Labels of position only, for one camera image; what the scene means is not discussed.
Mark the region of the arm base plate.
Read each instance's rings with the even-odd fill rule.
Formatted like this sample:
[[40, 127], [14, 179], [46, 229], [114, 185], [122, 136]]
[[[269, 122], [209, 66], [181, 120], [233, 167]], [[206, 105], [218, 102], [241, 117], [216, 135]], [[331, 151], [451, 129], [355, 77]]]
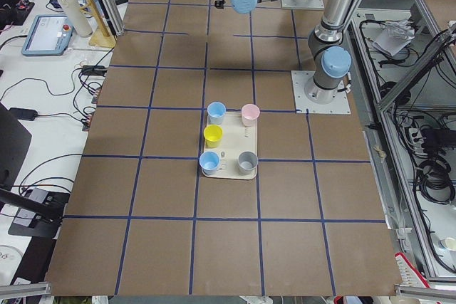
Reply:
[[306, 96], [305, 85], [313, 78], [312, 70], [292, 70], [291, 79], [294, 92], [294, 103], [297, 113], [323, 114], [323, 115], [350, 115], [351, 109], [348, 101], [350, 78], [345, 77], [339, 82], [335, 97], [329, 104], [315, 103]]
[[322, 11], [323, 0], [281, 0], [283, 9], [304, 9], [311, 11]]

